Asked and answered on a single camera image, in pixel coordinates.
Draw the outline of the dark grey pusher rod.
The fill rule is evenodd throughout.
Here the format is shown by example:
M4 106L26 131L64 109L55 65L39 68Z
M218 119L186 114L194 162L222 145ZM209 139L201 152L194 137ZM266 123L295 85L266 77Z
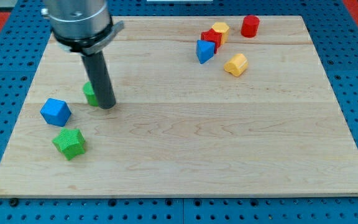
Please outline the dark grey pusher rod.
M81 59L98 106L105 110L112 108L116 104L116 99L103 53L82 56Z

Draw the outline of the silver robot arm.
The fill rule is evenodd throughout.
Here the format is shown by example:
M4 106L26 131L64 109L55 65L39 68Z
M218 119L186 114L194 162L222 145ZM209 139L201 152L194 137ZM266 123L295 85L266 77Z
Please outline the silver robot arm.
M55 39L67 52L81 55L98 106L116 104L103 55L124 23L113 22L107 0L45 0L41 15L48 19Z

